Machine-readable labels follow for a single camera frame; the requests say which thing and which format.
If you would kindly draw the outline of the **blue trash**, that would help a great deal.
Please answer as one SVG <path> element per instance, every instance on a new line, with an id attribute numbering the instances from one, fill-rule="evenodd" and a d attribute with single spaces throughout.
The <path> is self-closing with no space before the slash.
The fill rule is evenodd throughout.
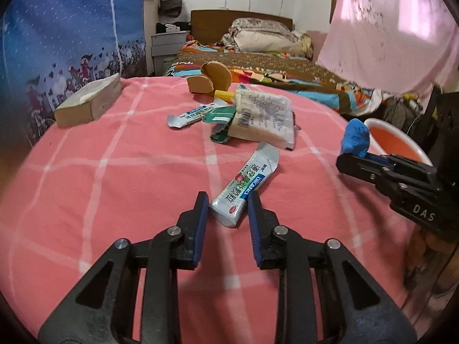
<path id="1" fill-rule="evenodd" d="M 351 154 L 359 158 L 365 158 L 369 145 L 368 127 L 359 119 L 350 120 L 345 127 L 340 154 Z"/>

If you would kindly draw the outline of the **white printed plastic bag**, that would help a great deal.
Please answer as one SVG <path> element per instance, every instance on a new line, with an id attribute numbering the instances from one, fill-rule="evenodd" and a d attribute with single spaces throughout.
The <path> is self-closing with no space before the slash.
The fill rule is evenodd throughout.
<path id="1" fill-rule="evenodd" d="M 295 121 L 290 99 L 238 85 L 235 102 L 236 112 L 228 129 L 231 138 L 266 142 L 285 150 L 295 148 Z"/>

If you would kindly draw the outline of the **white toothpaste tube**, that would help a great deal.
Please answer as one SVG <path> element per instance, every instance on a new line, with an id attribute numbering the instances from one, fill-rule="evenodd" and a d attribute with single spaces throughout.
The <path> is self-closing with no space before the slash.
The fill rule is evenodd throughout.
<path id="1" fill-rule="evenodd" d="M 227 228 L 237 226 L 249 194 L 275 172 L 279 158 L 276 147 L 266 142 L 258 144 L 246 164 L 210 204 L 210 210 L 220 224 Z"/>

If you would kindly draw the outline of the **green snack wrapper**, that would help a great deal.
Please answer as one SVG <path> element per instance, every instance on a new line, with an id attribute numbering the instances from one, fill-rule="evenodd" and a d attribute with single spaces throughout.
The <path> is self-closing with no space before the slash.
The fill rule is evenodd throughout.
<path id="1" fill-rule="evenodd" d="M 230 140 L 228 130 L 235 113 L 235 106 L 224 106 L 215 108 L 202 117 L 204 123 L 212 125 L 210 138 L 214 143 L 225 144 Z"/>

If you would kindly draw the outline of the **yellow small tube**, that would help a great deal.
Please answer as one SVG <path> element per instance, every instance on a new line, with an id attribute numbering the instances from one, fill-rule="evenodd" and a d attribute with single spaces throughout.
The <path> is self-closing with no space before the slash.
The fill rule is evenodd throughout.
<path id="1" fill-rule="evenodd" d="M 226 103 L 233 103 L 235 99 L 235 93 L 234 92 L 227 92 L 227 91 L 222 91 L 222 90 L 215 90 L 214 91 L 214 98 L 215 99 L 220 99 Z"/>

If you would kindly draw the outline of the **dark side table clutter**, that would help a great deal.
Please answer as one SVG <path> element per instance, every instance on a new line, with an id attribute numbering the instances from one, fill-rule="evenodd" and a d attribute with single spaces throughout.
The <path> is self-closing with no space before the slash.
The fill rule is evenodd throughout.
<path id="1" fill-rule="evenodd" d="M 458 92 L 435 85 L 426 107 L 415 99 L 390 97 L 380 109 L 381 119 L 409 135 L 435 164 L 447 148 L 458 147 Z"/>

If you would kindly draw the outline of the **colourful patterned bed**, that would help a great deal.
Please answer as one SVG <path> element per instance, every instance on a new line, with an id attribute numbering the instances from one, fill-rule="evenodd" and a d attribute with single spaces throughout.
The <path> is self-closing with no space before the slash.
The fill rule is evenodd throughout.
<path id="1" fill-rule="evenodd" d="M 383 92 L 365 89 L 303 57 L 285 53 L 258 53 L 187 42 L 168 65 L 165 76 L 187 78 L 201 73 L 210 61 L 225 65 L 234 83 L 260 84 L 282 89 L 321 103 L 339 114 L 362 116 L 383 103 Z"/>

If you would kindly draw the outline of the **pink checked bedsheet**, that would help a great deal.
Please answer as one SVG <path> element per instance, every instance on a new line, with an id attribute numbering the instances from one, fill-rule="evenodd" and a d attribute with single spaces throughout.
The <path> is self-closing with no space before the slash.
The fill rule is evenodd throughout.
<path id="1" fill-rule="evenodd" d="M 402 304 L 412 226 L 372 185 L 339 174 L 345 120 L 304 97 L 291 101 L 296 146 L 281 151 L 261 202 L 306 239 L 339 239 Z M 38 332 L 114 241 L 154 237 L 247 162 L 255 143 L 216 144 L 202 122 L 167 126 L 199 103 L 182 78 L 130 79 L 102 118 L 52 127 L 35 145 L 1 196 L 1 292 L 28 330 Z M 237 228 L 210 220 L 199 267 L 179 275 L 184 342 L 272 343 L 277 282 L 256 266 L 247 218 Z"/>

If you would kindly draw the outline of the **pink window curtain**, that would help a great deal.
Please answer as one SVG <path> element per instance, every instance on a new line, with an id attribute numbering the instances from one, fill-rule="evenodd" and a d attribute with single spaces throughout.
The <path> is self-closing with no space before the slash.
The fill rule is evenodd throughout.
<path id="1" fill-rule="evenodd" d="M 443 0 L 338 0 L 317 62 L 365 88 L 429 95 L 458 82 L 458 24 Z"/>

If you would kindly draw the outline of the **beige folded quilt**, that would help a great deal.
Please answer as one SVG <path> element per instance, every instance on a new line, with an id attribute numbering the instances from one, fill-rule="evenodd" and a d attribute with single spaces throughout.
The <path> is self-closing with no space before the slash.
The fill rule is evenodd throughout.
<path id="1" fill-rule="evenodd" d="M 269 19 L 235 19 L 220 44 L 243 52 L 282 53 L 308 60 L 314 56 L 314 43 L 309 34 L 290 30 L 285 24 Z"/>

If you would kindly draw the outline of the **brown cardboard tape roll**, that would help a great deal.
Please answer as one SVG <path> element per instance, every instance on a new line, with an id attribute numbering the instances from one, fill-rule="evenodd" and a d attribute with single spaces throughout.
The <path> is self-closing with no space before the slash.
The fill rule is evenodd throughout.
<path id="1" fill-rule="evenodd" d="M 188 90 L 191 93 L 210 95 L 230 88 L 232 76 L 224 64 L 213 60 L 204 63 L 200 71 L 199 75 L 187 77 Z"/>

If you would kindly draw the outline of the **small silver toothpaste tube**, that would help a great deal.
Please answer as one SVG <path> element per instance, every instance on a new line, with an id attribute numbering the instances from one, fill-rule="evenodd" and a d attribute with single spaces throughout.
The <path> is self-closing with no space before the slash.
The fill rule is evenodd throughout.
<path id="1" fill-rule="evenodd" d="M 180 114 L 179 116 L 168 115 L 166 122 L 170 128 L 182 129 L 191 124 L 199 122 L 206 113 L 216 108 L 225 107 L 228 105 L 229 103 L 221 99 L 216 99 L 212 103 L 202 104 L 201 106 Z"/>

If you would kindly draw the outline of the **wooden headboard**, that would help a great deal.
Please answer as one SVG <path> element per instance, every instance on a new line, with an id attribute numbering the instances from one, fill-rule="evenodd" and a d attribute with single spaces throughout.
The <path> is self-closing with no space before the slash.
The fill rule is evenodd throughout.
<path id="1" fill-rule="evenodd" d="M 201 44 L 215 44 L 238 18 L 272 20 L 293 29 L 293 20 L 282 16 L 228 9 L 199 9 L 190 12 L 190 35 Z"/>

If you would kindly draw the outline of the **grey bedside drawer cabinet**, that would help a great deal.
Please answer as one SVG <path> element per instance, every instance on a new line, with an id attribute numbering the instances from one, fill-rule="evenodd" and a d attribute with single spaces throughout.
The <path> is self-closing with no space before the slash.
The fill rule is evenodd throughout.
<path id="1" fill-rule="evenodd" d="M 176 58 L 180 49 L 186 44 L 188 31 L 175 31 L 151 36 L 151 55 L 155 76 L 162 76 Z"/>

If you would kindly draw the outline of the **hanging grey bag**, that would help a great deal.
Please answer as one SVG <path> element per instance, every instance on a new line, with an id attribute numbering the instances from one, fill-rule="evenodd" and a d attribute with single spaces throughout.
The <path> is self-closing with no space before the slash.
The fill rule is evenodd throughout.
<path id="1" fill-rule="evenodd" d="M 182 11 L 182 0 L 160 0 L 161 13 L 168 17 L 177 18 Z"/>

